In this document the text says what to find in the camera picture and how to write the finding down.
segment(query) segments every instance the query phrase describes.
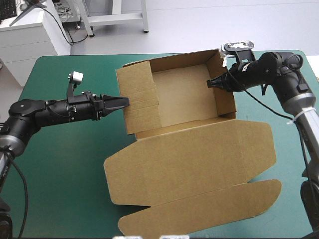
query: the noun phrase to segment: cardboard box flap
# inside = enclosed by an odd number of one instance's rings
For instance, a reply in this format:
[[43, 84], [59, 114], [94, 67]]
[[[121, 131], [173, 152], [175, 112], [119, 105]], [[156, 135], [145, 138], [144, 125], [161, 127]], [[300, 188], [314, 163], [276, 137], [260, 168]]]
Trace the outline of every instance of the cardboard box flap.
[[151, 59], [150, 63], [152, 72], [158, 72], [206, 64], [206, 62], [216, 54], [217, 57], [221, 59], [218, 49], [215, 49], [155, 58]]
[[246, 183], [150, 207], [122, 217], [118, 226], [123, 234], [144, 239], [188, 234], [259, 215], [280, 190], [278, 180]]
[[222, 74], [218, 50], [136, 62], [117, 70], [128, 134], [205, 120], [236, 111], [232, 93], [208, 89], [206, 81]]
[[128, 133], [161, 127], [159, 100], [149, 61], [118, 70], [117, 78], [121, 95], [130, 98], [130, 106], [124, 109]]
[[275, 161], [268, 124], [231, 119], [140, 139], [104, 167], [113, 203], [155, 206], [246, 183]]

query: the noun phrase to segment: white floor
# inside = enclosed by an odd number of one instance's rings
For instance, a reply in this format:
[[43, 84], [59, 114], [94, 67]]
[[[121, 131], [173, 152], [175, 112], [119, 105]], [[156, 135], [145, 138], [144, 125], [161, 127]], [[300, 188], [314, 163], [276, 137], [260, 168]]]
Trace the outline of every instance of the white floor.
[[[319, 55], [319, 0], [147, 0], [150, 32], [142, 24], [100, 26], [95, 37], [72, 47], [73, 55], [179, 53], [218, 48], [221, 43], [252, 40], [255, 50], [298, 49]], [[107, 0], [87, 0], [91, 15], [106, 14]], [[123, 0], [123, 11], [140, 9], [139, 0]], [[84, 28], [71, 34], [86, 35]], [[311, 58], [319, 76], [319, 60]], [[22, 88], [0, 71], [0, 121]]]

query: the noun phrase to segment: electrical cable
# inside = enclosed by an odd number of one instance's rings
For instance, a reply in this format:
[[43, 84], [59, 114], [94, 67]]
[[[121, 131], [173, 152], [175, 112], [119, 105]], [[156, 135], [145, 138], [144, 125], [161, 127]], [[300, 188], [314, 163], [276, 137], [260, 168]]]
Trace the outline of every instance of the electrical cable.
[[319, 206], [318, 206], [318, 204], [316, 202], [314, 184], [313, 184], [312, 179], [309, 176], [309, 164], [308, 164], [307, 155], [306, 155], [306, 151], [305, 151], [305, 141], [303, 139], [303, 135], [302, 135], [302, 131], [300, 129], [300, 126], [296, 122], [295, 122], [295, 125], [296, 125], [298, 133], [299, 133], [300, 144], [301, 144], [301, 149], [303, 151], [303, 157], [304, 157], [305, 166], [306, 166], [306, 173], [307, 173], [308, 181], [309, 181], [309, 184], [310, 184], [312, 198], [313, 198], [313, 201], [314, 201], [314, 204], [315, 204], [315, 208], [316, 208], [317, 214], [319, 215]]
[[69, 32], [69, 29], [68, 28], [66, 28], [66, 31], [69, 33], [69, 36], [70, 36], [70, 38], [71, 38], [71, 42], [74, 44], [74, 43], [79, 43], [79, 42], [81, 42], [81, 41], [84, 41], [86, 38], [88, 38], [88, 36], [89, 35], [86, 35], [86, 37], [84, 37], [82, 40], [79, 40], [79, 41], [73, 41], [73, 39], [72, 39], [72, 36], [71, 36], [71, 34], [70, 34], [70, 32]]
[[242, 90], [244, 92], [246, 92], [251, 98], [253, 98], [255, 101], [257, 101], [259, 104], [261, 104], [263, 107], [265, 107], [266, 109], [270, 110], [272, 113], [274, 113], [277, 116], [292, 120], [293, 118], [291, 118], [290, 116], [286, 116], [286, 115], [282, 115], [281, 113], [276, 112], [275, 110], [273, 110], [272, 108], [270, 108], [269, 106], [265, 105], [264, 103], [262, 103], [259, 99], [257, 99], [256, 97], [254, 97], [249, 91], [247, 91], [238, 81], [237, 79], [229, 72], [229, 70], [227, 69], [227, 73], [231, 76], [231, 78], [233, 78], [233, 80], [236, 82], [237, 85], [239, 85]]
[[[263, 107], [265, 107], [266, 109], [270, 110], [271, 112], [273, 112], [275, 115], [277, 116], [280, 116], [280, 117], [283, 117], [283, 118], [286, 118], [286, 119], [289, 119], [289, 120], [292, 120], [293, 118], [289, 117], [289, 116], [286, 116], [286, 115], [282, 115], [278, 112], [276, 112], [275, 110], [273, 110], [272, 108], [270, 108], [269, 106], [265, 105], [264, 103], [262, 103], [259, 99], [257, 99], [256, 97], [254, 97], [251, 93], [249, 93], [239, 82], [238, 80], [229, 72], [229, 70], [227, 69], [226, 67], [226, 70], [228, 72], [228, 74], [233, 78], [233, 80], [235, 81], [236, 84], [238, 84], [243, 91], [245, 91], [251, 98], [253, 98], [255, 101], [257, 101], [259, 104], [261, 104]], [[302, 148], [302, 152], [303, 152], [303, 158], [304, 158], [304, 161], [305, 161], [305, 167], [306, 167], [306, 172], [307, 172], [307, 178], [308, 178], [308, 181], [310, 183], [310, 187], [311, 187], [311, 193], [312, 193], [312, 198], [313, 198], [313, 201], [314, 201], [314, 204], [315, 204], [315, 208], [316, 208], [316, 211], [317, 211], [317, 214], [319, 215], [319, 207], [316, 203], [316, 197], [315, 197], [315, 191], [314, 191], [314, 185], [313, 185], [313, 182], [309, 176], [309, 165], [308, 165], [308, 161], [307, 161], [307, 155], [306, 155], [306, 151], [305, 151], [305, 145], [304, 145], [304, 139], [303, 139], [303, 136], [302, 136], [302, 132], [300, 130], [300, 127], [297, 125], [297, 123], [295, 122], [295, 125], [297, 127], [297, 130], [298, 130], [298, 133], [299, 133], [299, 138], [300, 138], [300, 142], [301, 142], [301, 148]]]
[[18, 236], [18, 238], [21, 239], [22, 238], [22, 234], [23, 234], [23, 230], [24, 230], [24, 227], [25, 227], [26, 217], [27, 217], [27, 214], [28, 214], [28, 206], [29, 206], [29, 196], [28, 196], [27, 183], [26, 183], [25, 177], [24, 177], [23, 173], [21, 172], [20, 168], [13, 161], [13, 159], [11, 157], [11, 154], [6, 152], [6, 151], [4, 151], [4, 153], [7, 156], [8, 160], [10, 161], [10, 163], [15, 167], [15, 169], [18, 172], [18, 174], [20, 175], [20, 178], [21, 178], [21, 180], [23, 182], [23, 187], [24, 187], [25, 207], [24, 207], [23, 221], [22, 221], [20, 233], [19, 233], [19, 236]]
[[55, 17], [53, 16], [52, 13], [50, 13], [47, 9], [45, 9], [45, 8], [39, 6], [39, 5], [34, 4], [34, 3], [31, 2], [30, 0], [26, 0], [26, 1], [27, 1], [29, 4], [32, 4], [32, 5], [36, 6], [36, 7], [38, 7], [38, 8], [40, 8], [40, 9], [44, 10], [45, 12], [47, 12], [47, 13], [54, 19], [54, 21], [55, 21], [56, 24], [58, 25], [58, 27], [59, 27], [59, 29], [60, 29], [60, 31], [61, 31], [63, 37], [64, 37], [64, 39], [66, 40], [66, 42], [67, 42], [70, 46], [73, 46], [75, 43], [84, 41], [84, 40], [88, 37], [88, 35], [86, 35], [86, 37], [85, 37], [84, 39], [80, 40], [80, 41], [75, 41], [75, 42], [74, 42], [74, 41], [71, 41], [71, 42], [70, 42], [70, 41], [66, 38], [66, 36], [65, 36], [65, 34], [64, 34], [64, 32], [63, 32], [63, 30], [62, 30], [60, 24], [59, 24], [59, 22], [55, 19]]

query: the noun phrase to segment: green table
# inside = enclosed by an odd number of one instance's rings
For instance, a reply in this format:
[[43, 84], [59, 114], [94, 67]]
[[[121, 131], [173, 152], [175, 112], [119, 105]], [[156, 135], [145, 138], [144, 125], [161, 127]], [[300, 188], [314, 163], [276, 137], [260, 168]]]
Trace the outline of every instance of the green table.
[[[125, 63], [163, 55], [48, 56], [38, 59], [20, 99], [64, 99], [67, 75], [84, 73], [76, 90], [91, 90], [116, 96], [119, 88], [115, 69]], [[302, 68], [313, 92], [319, 85], [304, 57]], [[270, 88], [250, 90], [277, 111], [281, 106]], [[254, 180], [278, 178], [283, 184], [277, 202], [266, 213], [191, 234], [194, 237], [283, 238], [301, 237], [311, 231], [300, 196], [304, 169], [297, 130], [265, 110], [245, 93], [235, 94], [237, 118], [268, 122], [274, 134], [277, 163]], [[24, 237], [109, 238], [120, 235], [121, 216], [142, 207], [114, 205], [110, 201], [103, 169], [105, 158], [135, 141], [126, 135], [123, 113], [114, 112], [101, 121], [82, 121], [43, 128], [30, 141], [16, 162], [29, 188], [29, 214]], [[2, 197], [11, 206], [14, 235], [20, 229], [24, 210], [22, 182], [14, 169]]]

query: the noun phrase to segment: cardboard box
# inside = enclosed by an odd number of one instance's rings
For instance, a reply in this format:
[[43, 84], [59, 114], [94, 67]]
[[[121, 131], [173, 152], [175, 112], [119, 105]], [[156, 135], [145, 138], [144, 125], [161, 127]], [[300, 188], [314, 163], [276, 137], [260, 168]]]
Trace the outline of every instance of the cardboard box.
[[235, 119], [233, 94], [208, 89], [225, 72], [218, 50], [131, 63], [117, 71], [137, 141], [104, 163], [115, 204], [150, 206], [122, 217], [125, 235], [155, 239], [254, 217], [277, 199], [270, 126]]

